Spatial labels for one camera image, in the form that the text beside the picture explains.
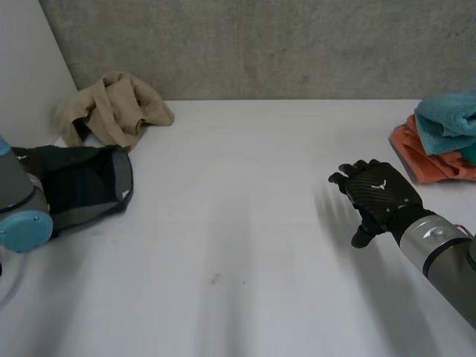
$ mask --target white table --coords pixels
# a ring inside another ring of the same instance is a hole
[[[135,195],[27,256],[0,356],[476,356],[476,332],[329,174],[403,166],[387,141],[415,100],[172,102],[130,157]],[[476,186],[418,186],[476,231]]]

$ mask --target gray wall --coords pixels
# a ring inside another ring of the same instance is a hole
[[[76,84],[166,99],[420,98],[476,88],[476,0],[40,0]]]

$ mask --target tan towel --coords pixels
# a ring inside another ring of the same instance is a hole
[[[174,114],[152,87],[131,74],[110,72],[58,105],[54,122],[70,147],[81,147],[76,120],[104,144],[134,149],[146,124],[172,125]]]

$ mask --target robotic hand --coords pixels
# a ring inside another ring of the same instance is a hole
[[[423,208],[412,185],[388,163],[342,164],[329,182],[362,217],[351,243],[367,246],[392,233],[403,254],[476,329],[476,242],[446,219]]]
[[[367,164],[359,160],[354,165],[343,164],[339,170],[347,176],[334,173],[329,182],[339,186],[362,217],[362,224],[351,240],[356,248],[366,247],[378,234],[398,231],[395,215],[403,208],[420,215],[434,214],[423,209],[422,199],[415,189],[386,162],[372,160]]]

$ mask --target dark gray fabric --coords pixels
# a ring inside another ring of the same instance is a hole
[[[66,228],[126,210],[133,194],[132,166],[119,146],[13,148],[38,177],[53,219],[53,237]]]

